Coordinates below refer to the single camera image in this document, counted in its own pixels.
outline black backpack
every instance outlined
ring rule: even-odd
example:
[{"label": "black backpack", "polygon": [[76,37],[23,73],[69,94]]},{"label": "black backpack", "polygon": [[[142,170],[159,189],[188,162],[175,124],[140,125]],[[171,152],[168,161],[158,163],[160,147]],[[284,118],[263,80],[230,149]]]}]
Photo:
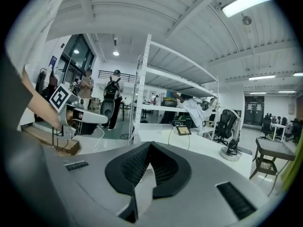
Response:
[{"label": "black backpack", "polygon": [[115,99],[116,95],[120,94],[120,86],[119,86],[119,81],[121,78],[119,78],[117,81],[113,81],[112,77],[109,78],[110,82],[106,85],[106,87],[104,88],[104,98],[105,99]]}]

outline floor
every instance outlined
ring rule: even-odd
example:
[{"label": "floor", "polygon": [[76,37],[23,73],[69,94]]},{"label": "floor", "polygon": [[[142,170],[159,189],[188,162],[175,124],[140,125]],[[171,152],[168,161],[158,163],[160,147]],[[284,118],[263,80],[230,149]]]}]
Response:
[{"label": "floor", "polygon": [[[149,123],[159,123],[161,120],[160,116],[153,115],[153,114],[147,114],[146,115],[146,120]],[[116,123],[116,128],[112,131],[108,131],[108,129],[104,128],[97,128],[95,132],[90,135],[90,136],[76,136],[75,139],[80,141],[82,149],[78,152],[78,154],[89,154],[93,152],[100,152],[100,151],[105,151],[105,150],[110,150],[114,148],[119,148],[123,146],[128,145],[128,138],[123,139],[123,135],[125,136],[128,135],[129,131],[129,122],[130,122],[130,116],[129,113],[128,115],[125,116],[125,120],[123,121],[122,119],[122,113],[120,112],[118,115],[117,123]],[[250,149],[252,151],[253,157],[255,156],[257,145],[255,143],[255,140],[257,137],[261,136],[260,130],[256,129],[250,129],[250,128],[242,128],[241,130],[241,137],[240,137],[240,142],[239,146],[243,148]],[[295,152],[296,146],[292,142],[285,142],[285,144],[293,151]],[[286,160],[282,159],[276,159],[275,165],[277,166],[278,171],[280,171],[283,166],[287,163]],[[256,163],[253,162],[252,168],[251,168],[251,173],[256,169]],[[152,188],[154,186],[154,177],[152,176],[152,170],[146,171],[146,174],[144,175],[144,179],[147,179],[144,181],[144,183],[138,184],[136,187],[136,192],[143,196],[142,201],[142,210],[146,206],[146,201],[148,196],[151,196],[149,194],[143,194],[146,193],[146,191],[152,191]],[[274,182],[275,177],[268,175],[265,178],[265,174],[263,173],[257,173],[251,181],[256,184],[266,195],[269,194],[273,182]],[[278,176],[277,182],[275,184],[275,187],[273,189],[273,192],[270,195],[270,198],[273,198],[281,193],[281,186],[282,186],[282,181],[281,181],[281,173]]]}]

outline railing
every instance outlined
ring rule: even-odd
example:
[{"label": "railing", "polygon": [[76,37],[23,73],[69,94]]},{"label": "railing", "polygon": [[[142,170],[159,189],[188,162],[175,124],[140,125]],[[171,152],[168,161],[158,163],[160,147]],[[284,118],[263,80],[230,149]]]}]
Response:
[{"label": "railing", "polygon": [[[114,74],[113,71],[100,70],[98,78],[107,79],[110,76],[112,76],[113,74]],[[123,80],[125,82],[132,82],[132,83],[134,83],[134,81],[135,81],[135,75],[121,73],[120,78],[121,78],[121,80]]]}]

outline metal shelving unit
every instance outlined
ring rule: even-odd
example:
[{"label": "metal shelving unit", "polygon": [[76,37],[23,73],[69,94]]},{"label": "metal shelving unit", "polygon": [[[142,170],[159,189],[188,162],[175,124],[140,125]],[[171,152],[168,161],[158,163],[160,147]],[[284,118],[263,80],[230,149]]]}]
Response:
[{"label": "metal shelving unit", "polygon": [[[157,51],[153,55],[152,59],[149,60],[150,48],[156,47]],[[189,69],[181,70],[176,74],[165,66],[162,66],[160,63],[157,63],[157,66],[153,66],[152,61],[159,53],[159,51],[166,51],[168,55],[173,54],[186,61],[186,63],[190,63],[191,67]],[[140,119],[142,109],[149,110],[163,110],[163,111],[173,111],[173,112],[186,112],[183,108],[175,108],[175,107],[164,107],[164,106],[155,106],[155,105],[145,105],[143,104],[143,92],[144,85],[148,85],[151,87],[158,87],[166,90],[173,90],[179,93],[184,93],[194,97],[216,97],[218,98],[218,94],[215,94],[202,85],[204,83],[216,82],[217,83],[217,92],[219,92],[219,83],[218,79],[216,79],[213,75],[211,75],[208,71],[206,71],[203,67],[187,58],[186,56],[164,46],[152,41],[152,35],[147,36],[147,41],[145,45],[144,55],[142,57],[142,61],[138,60],[137,73],[135,77],[135,84],[133,90],[133,102],[131,108],[131,120],[129,126],[129,144],[132,143],[132,138],[134,137],[134,144],[139,142],[138,131],[140,129]],[[191,81],[186,77],[186,74],[194,73],[194,80]],[[138,94],[137,103],[134,102],[135,94]],[[133,116],[134,107],[136,107],[135,119]]]}]

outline ceiling light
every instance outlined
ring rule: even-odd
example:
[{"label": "ceiling light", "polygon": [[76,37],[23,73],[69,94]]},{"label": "ceiling light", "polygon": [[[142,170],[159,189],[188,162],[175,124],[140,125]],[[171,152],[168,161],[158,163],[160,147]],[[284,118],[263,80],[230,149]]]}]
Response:
[{"label": "ceiling light", "polygon": [[260,76],[260,77],[249,78],[249,80],[252,81],[252,80],[268,79],[268,78],[274,78],[274,77],[275,77],[275,75],[271,75],[271,76]]},{"label": "ceiling light", "polygon": [[278,93],[295,93],[295,91],[278,91]]},{"label": "ceiling light", "polygon": [[294,77],[303,77],[303,72],[295,73]]},{"label": "ceiling light", "polygon": [[266,2],[269,0],[236,0],[231,4],[225,6],[222,11],[227,17],[231,17],[243,10],[249,9],[259,3]]},{"label": "ceiling light", "polygon": [[257,93],[250,93],[250,94],[266,94],[266,92],[257,92]]}]

